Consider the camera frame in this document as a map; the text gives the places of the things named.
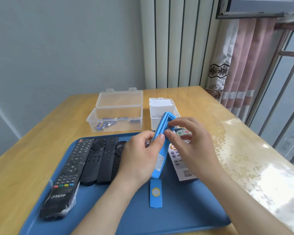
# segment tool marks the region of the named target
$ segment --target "plastic box lid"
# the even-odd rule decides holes
[[[122,106],[142,106],[143,91],[137,90],[136,87],[131,87],[127,91],[114,91],[106,89],[99,94],[96,107],[122,107]]]
[[[166,98],[149,98],[149,106],[174,106],[174,102],[172,99]]]

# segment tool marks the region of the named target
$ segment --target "forearm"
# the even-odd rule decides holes
[[[115,234],[135,192],[129,183],[116,177],[71,235]]]
[[[294,234],[251,197],[223,169],[204,179],[239,234]]]

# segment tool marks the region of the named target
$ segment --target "wooden table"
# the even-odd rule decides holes
[[[142,130],[150,130],[149,98],[171,98],[181,116],[202,122],[224,169],[294,231],[294,166],[201,87],[144,90]],[[66,149],[91,131],[87,116],[98,94],[68,97],[0,157],[0,235],[18,234]],[[188,234],[237,234],[233,225]]]

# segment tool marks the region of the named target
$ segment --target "blue tray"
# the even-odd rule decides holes
[[[128,141],[135,134],[138,133],[116,134],[115,136],[119,137],[119,141]],[[52,181],[55,181],[78,140],[67,149],[51,177]],[[162,208],[149,207],[149,182],[147,182],[136,192],[129,203],[116,234],[184,233],[223,227],[231,223],[222,206],[202,182],[197,180],[185,184],[178,180],[170,160],[165,163],[159,179],[162,181]],[[76,196],[76,205],[65,218],[57,221],[42,221],[38,215],[40,206],[51,188],[50,185],[47,185],[19,234],[69,235],[107,187],[107,185],[98,186],[96,184],[93,186],[81,185]]]

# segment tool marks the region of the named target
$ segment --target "clear plastic box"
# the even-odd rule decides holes
[[[165,112],[171,112],[176,118],[179,112],[172,99],[149,98],[151,129],[156,130]]]
[[[88,116],[87,122],[93,132],[141,130],[143,121],[143,91],[129,88],[128,91],[107,89],[99,94],[96,107]],[[100,122],[117,121],[98,130]]]

